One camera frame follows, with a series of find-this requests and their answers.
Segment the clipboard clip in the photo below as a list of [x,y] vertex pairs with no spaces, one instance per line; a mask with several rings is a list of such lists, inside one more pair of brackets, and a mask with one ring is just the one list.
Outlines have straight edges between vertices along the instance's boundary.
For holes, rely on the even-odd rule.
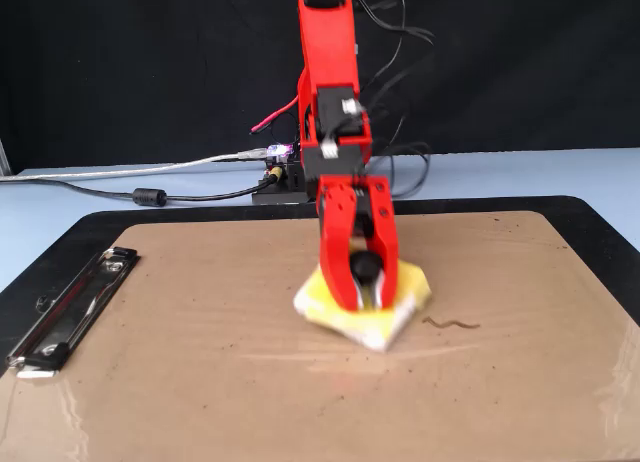
[[7,355],[7,366],[19,378],[57,374],[139,259],[133,249],[113,247],[92,257],[51,303],[39,298],[43,314]]

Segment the connector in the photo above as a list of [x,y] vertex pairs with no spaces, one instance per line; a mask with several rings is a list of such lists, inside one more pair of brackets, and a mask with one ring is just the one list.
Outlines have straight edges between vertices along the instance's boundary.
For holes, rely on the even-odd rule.
[[238,152],[234,155],[234,159],[264,159],[269,157],[269,151],[266,148],[245,150],[244,152]]
[[283,172],[282,167],[276,166],[269,171],[269,178],[271,179],[272,177],[275,177],[275,182],[278,182],[280,177],[282,177]]
[[338,144],[336,144],[335,140],[324,139],[322,143],[320,143],[320,150],[325,159],[338,158]]
[[286,157],[292,152],[292,144],[277,144],[267,147],[267,157]]
[[346,115],[359,115],[364,112],[364,107],[356,99],[342,99],[342,112]]

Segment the red robot arm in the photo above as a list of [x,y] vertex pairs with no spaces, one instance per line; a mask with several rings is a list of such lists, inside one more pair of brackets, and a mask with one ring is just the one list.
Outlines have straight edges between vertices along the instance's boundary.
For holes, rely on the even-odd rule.
[[[386,177],[358,174],[371,154],[371,128],[360,95],[351,0],[298,0],[304,70],[298,81],[305,183],[321,223],[320,266],[345,310],[393,304],[398,241]],[[367,251],[351,253],[353,236]]]

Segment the cable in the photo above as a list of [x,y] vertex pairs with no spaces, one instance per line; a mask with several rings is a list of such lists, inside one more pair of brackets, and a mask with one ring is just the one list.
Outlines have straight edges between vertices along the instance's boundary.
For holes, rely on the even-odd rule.
[[[418,147],[421,147],[425,150],[420,151],[418,150]],[[424,141],[416,141],[416,142],[410,142],[405,144],[394,144],[394,145],[391,145],[391,143],[389,143],[387,147],[382,151],[379,158],[369,162],[369,164],[367,164],[365,168],[365,172],[369,173],[371,170],[375,169],[378,165],[380,165],[380,163],[382,163],[385,157],[389,157],[389,160],[391,161],[391,175],[389,176],[389,185],[390,185],[390,188],[393,189],[393,185],[395,182],[395,165],[393,162],[393,157],[395,155],[399,155],[400,153],[404,153],[407,151],[415,155],[418,155],[424,161],[425,165],[422,173],[420,174],[420,177],[412,186],[410,186],[409,188],[399,193],[392,192],[391,196],[397,199],[413,195],[415,192],[420,190],[420,187],[422,187],[422,184],[424,184],[425,180],[427,179],[427,176],[429,175],[429,169],[431,167],[431,147],[429,146],[429,144],[427,144]]]
[[259,190],[264,189],[272,184],[277,183],[282,177],[282,167],[274,167],[269,171],[269,176],[266,180],[262,181],[254,187],[248,189],[239,190],[237,192],[231,192],[228,194],[217,195],[199,195],[199,196],[187,196],[187,195],[167,195],[164,190],[161,189],[143,189],[138,188],[133,192],[109,192],[104,190],[89,189],[87,187],[80,187],[70,184],[61,180],[51,179],[36,179],[36,180],[0,180],[0,183],[14,183],[14,184],[40,184],[40,185],[55,185],[57,187],[64,187],[76,192],[80,192],[86,195],[94,195],[98,197],[108,197],[116,199],[129,199],[135,202],[137,205],[151,206],[151,207],[163,207],[167,201],[174,202],[206,202],[214,200],[233,199],[235,197],[241,197],[243,195],[252,194]]
[[0,182],[17,182],[20,180],[38,180],[38,179],[60,179],[60,178],[94,178],[94,177],[123,177],[131,175],[149,175],[156,174],[158,172],[166,172],[167,170],[184,169],[186,167],[193,167],[196,165],[208,164],[210,162],[228,162],[230,160],[250,159],[250,160],[262,160],[267,157],[267,149],[252,149],[242,152],[236,152],[235,154],[216,155],[213,157],[207,157],[206,159],[194,160],[191,162],[181,162],[178,164],[163,165],[160,167],[150,167],[148,169],[128,169],[128,170],[113,170],[103,172],[77,172],[71,174],[38,174],[38,175],[7,175],[0,177]]
[[[275,136],[275,134],[273,133],[273,127],[276,125],[276,120],[278,120],[279,117],[282,117],[283,115],[288,115],[289,117],[291,117],[293,119],[293,123],[295,125],[295,131],[296,131],[296,135],[294,136],[293,140],[289,140],[286,142],[282,142],[281,140],[278,140]],[[276,143],[276,144],[295,144],[297,142],[300,141],[300,125],[298,124],[298,118],[293,115],[291,112],[282,112],[281,114],[279,114],[278,116],[276,116],[270,123],[269,123],[269,134],[271,135],[271,139]]]
[[402,124],[404,124],[404,121],[406,119],[407,119],[407,114],[402,114],[402,117],[400,117],[400,121],[398,122],[398,126],[396,127],[396,131],[393,133],[393,136],[391,137],[391,140],[387,145],[392,145],[395,142],[396,138],[398,137],[398,134],[400,133],[400,129],[402,128]]
[[369,102],[368,106],[371,108],[376,107],[378,102],[382,99],[382,97],[396,84],[398,84],[402,79],[411,74],[414,70],[422,65],[423,62],[427,61],[433,56],[433,54],[428,54],[425,57],[421,58],[417,62],[413,63],[406,69],[398,72],[395,76],[389,79],[381,88],[376,92],[376,94],[371,98],[371,102]]
[[167,195],[167,201],[174,202],[207,202],[211,200],[225,200],[225,199],[233,199],[235,197],[241,197],[243,195],[253,194],[259,190],[264,189],[265,187],[269,187],[272,184],[275,184],[278,179],[268,178],[264,182],[260,182],[255,187],[250,187],[248,189],[239,190],[238,192],[231,192],[229,194],[220,194],[220,195]]
[[388,10],[392,9],[396,6],[396,3],[393,0],[381,0],[380,2],[370,5],[371,10]]
[[362,6],[364,11],[367,13],[369,18],[373,20],[376,23],[376,25],[378,25],[379,27],[385,30],[388,30],[390,32],[400,32],[400,33],[412,35],[414,37],[417,37],[418,39],[424,40],[428,44],[433,45],[433,40],[431,40],[432,37],[435,37],[435,35],[433,35],[433,32],[430,32],[429,30],[423,29],[421,27],[406,27],[406,26],[388,24],[387,22],[380,20],[378,16],[376,16],[376,14],[373,12],[373,10],[371,10],[371,7],[369,7],[369,5],[365,0],[357,0],[357,1]]
[[[405,3],[405,0],[400,0],[400,3],[402,4],[402,24],[400,25],[400,27],[404,28],[406,25],[405,23],[407,18],[407,4]],[[369,79],[369,81],[360,89],[361,92],[364,92],[367,89],[367,87],[373,84],[396,61],[396,59],[398,58],[398,54],[400,53],[400,48],[402,47],[403,35],[404,34],[400,34],[398,45],[396,46],[396,51],[393,53],[391,60],[389,60],[389,62],[383,65],[380,69],[378,69],[378,71],[373,75],[373,77],[371,77],[371,79]]]
[[289,102],[287,105],[285,105],[284,107],[282,107],[281,109],[276,110],[275,112],[273,112],[272,114],[268,115],[267,117],[265,117],[262,122],[260,122],[259,124],[254,125],[253,127],[251,127],[251,134],[256,134],[261,132],[262,130],[264,130],[267,125],[270,122],[273,122],[273,120],[278,117],[280,114],[282,114],[283,112],[286,112],[287,110],[289,110],[291,107],[293,107],[296,103],[298,102],[298,96],[296,95],[293,100],[291,102]]
[[50,180],[50,179],[36,179],[36,180],[0,180],[0,183],[14,183],[14,184],[39,184],[39,185],[55,185],[58,187],[64,187],[66,189],[80,192],[81,194],[95,195],[98,197],[109,197],[115,199],[131,199],[133,194],[131,192],[109,192],[104,190],[89,189],[87,187],[80,187],[77,185],[64,182],[62,180]]

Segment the yellow sponge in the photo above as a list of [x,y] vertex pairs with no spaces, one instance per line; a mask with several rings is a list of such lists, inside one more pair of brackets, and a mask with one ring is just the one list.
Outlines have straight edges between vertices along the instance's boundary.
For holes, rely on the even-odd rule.
[[430,295],[431,289],[422,269],[398,261],[396,296],[393,306],[388,309],[371,308],[365,294],[364,309],[352,312],[340,308],[329,292],[320,267],[300,288],[293,305],[308,321],[334,329],[369,349],[383,352]]

